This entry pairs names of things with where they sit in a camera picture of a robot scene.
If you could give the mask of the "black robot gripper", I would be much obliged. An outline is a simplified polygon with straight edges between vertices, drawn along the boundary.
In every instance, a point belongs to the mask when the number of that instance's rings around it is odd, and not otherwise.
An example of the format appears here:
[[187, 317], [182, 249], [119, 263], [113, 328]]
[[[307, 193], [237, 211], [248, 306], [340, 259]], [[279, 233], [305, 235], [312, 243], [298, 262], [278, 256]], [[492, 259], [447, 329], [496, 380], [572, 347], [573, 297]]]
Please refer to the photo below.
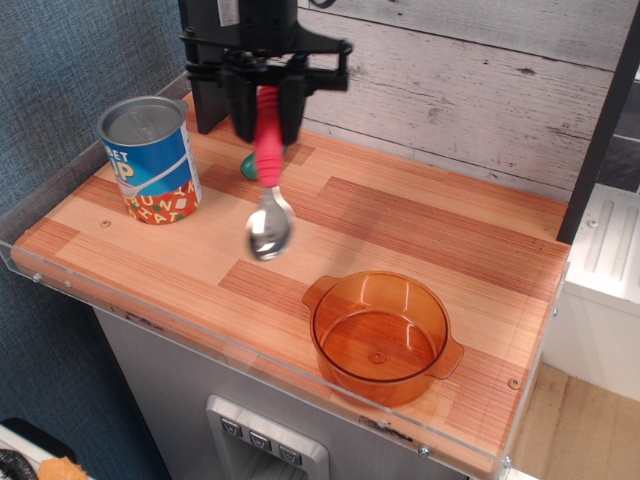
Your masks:
[[346, 40], [305, 29], [295, 1], [239, 1], [238, 19], [226, 26], [186, 27], [189, 78], [223, 86], [236, 135], [251, 144], [257, 116], [256, 86], [278, 86], [281, 138], [297, 141], [306, 93], [348, 89]]

